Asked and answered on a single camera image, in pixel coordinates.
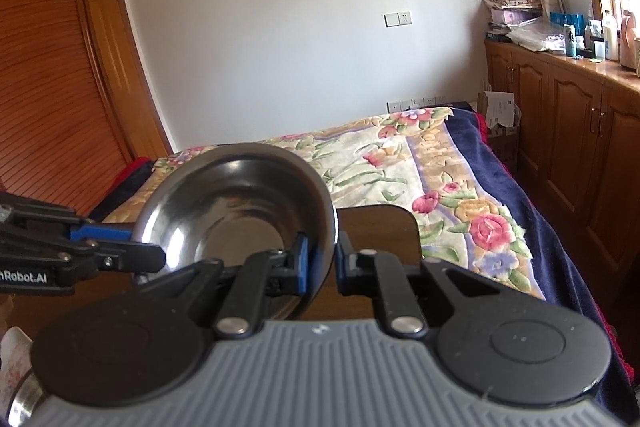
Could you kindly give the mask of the small steel bowl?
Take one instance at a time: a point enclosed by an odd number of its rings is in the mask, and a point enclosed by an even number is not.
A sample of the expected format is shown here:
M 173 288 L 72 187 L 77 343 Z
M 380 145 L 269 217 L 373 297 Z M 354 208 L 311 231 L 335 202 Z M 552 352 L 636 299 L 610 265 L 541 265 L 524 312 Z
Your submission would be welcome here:
M 172 172 L 143 205 L 131 238 L 163 249 L 163 274 L 207 258 L 239 265 L 268 249 L 309 241 L 308 285 L 301 296 L 278 297 L 277 320 L 299 317 L 330 271 L 338 220 L 320 174 L 284 148 L 245 143 L 215 147 Z

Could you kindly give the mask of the floral square plate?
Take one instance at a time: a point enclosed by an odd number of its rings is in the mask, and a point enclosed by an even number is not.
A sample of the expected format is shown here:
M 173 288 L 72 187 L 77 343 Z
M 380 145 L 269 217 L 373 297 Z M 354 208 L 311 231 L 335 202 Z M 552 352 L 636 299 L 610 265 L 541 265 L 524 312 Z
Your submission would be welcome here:
M 1 413 L 6 414 L 14 393 L 32 367 L 29 352 L 32 340 L 23 329 L 13 326 L 1 339 L 0 399 Z

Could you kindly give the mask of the large steel bowl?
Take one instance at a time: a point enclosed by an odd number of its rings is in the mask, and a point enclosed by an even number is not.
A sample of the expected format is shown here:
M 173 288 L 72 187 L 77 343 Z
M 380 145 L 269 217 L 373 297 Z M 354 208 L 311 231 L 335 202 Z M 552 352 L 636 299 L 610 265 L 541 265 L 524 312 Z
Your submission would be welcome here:
M 34 371 L 29 371 L 22 377 L 15 388 L 9 402 L 6 421 L 11 427 L 23 426 L 35 410 L 47 400 L 48 394 L 41 387 Z

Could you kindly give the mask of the floral bed quilt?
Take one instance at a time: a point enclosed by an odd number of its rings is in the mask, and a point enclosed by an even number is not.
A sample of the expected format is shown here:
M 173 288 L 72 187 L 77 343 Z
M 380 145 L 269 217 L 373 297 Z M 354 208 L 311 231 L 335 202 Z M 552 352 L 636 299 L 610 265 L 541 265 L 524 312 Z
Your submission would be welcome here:
M 486 143 L 466 108 L 374 116 L 269 139 L 307 161 L 338 209 L 392 205 L 410 212 L 422 255 L 571 309 L 615 335 L 559 237 Z

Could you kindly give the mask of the red folded cloth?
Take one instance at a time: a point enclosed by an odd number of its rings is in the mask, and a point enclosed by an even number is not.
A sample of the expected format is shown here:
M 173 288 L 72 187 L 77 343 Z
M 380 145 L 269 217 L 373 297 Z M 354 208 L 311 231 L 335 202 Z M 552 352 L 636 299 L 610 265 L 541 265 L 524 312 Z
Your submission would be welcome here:
M 93 221 L 104 221 L 111 212 L 127 202 L 149 180 L 153 173 L 153 166 L 154 161 L 147 157 L 140 157 L 130 162 L 116 176 L 101 202 L 89 212 L 89 218 Z

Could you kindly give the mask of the wooden louvered wardrobe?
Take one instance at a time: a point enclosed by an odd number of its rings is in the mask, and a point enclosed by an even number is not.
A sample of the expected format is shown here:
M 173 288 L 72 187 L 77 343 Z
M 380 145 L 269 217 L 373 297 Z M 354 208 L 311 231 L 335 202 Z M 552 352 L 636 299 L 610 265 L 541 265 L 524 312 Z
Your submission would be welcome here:
M 88 213 L 170 145 L 124 0 L 1 0 L 1 186 Z

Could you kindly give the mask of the white power strip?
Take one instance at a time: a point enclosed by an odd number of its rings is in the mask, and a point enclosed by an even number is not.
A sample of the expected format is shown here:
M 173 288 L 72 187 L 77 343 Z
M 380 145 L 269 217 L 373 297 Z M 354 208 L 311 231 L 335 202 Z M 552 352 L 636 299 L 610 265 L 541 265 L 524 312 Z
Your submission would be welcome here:
M 410 98 L 405 101 L 387 102 L 386 109 L 388 113 L 399 113 L 406 110 L 442 106 L 446 102 L 446 98 L 440 95 L 431 96 L 431 98 Z

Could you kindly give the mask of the white paper bag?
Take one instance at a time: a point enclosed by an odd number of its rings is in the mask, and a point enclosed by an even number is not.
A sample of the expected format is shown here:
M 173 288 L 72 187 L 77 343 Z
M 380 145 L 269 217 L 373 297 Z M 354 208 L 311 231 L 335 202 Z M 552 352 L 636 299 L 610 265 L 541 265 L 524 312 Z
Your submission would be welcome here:
M 477 99 L 477 112 L 485 119 L 488 135 L 514 135 L 521 122 L 521 109 L 511 92 L 483 91 Z

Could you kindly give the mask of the wooden sideboard cabinet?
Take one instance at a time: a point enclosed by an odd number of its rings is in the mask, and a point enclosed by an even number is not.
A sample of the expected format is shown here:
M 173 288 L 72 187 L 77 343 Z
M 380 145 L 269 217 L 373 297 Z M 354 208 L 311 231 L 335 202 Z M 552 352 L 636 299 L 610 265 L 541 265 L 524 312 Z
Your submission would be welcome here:
M 516 173 L 609 317 L 639 263 L 639 78 L 605 61 L 485 43 L 492 91 L 521 109 Z

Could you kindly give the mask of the stack of papers and boxes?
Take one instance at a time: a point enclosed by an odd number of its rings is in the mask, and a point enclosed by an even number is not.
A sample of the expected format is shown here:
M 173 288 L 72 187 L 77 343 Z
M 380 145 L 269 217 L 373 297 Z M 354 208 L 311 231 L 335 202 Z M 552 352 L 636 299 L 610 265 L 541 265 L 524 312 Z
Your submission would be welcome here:
M 562 50 L 558 26 L 544 16 L 540 0 L 483 0 L 488 9 L 486 38 L 533 52 Z

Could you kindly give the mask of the pink bottle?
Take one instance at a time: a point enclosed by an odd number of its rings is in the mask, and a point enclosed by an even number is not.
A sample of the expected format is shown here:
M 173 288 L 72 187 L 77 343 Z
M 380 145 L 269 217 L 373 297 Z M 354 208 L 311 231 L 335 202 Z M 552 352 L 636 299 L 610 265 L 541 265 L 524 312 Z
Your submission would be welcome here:
M 636 68 L 636 40 L 637 21 L 634 13 L 623 10 L 622 21 L 620 22 L 620 44 L 618 54 L 620 54 L 620 66 L 626 69 Z

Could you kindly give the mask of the wall switch socket plate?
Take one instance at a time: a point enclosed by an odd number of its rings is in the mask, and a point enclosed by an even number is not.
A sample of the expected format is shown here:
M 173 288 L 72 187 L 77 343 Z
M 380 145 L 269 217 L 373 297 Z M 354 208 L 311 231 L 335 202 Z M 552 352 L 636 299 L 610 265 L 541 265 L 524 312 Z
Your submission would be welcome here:
M 412 24 L 409 12 L 388 13 L 384 15 L 386 27 L 406 26 Z

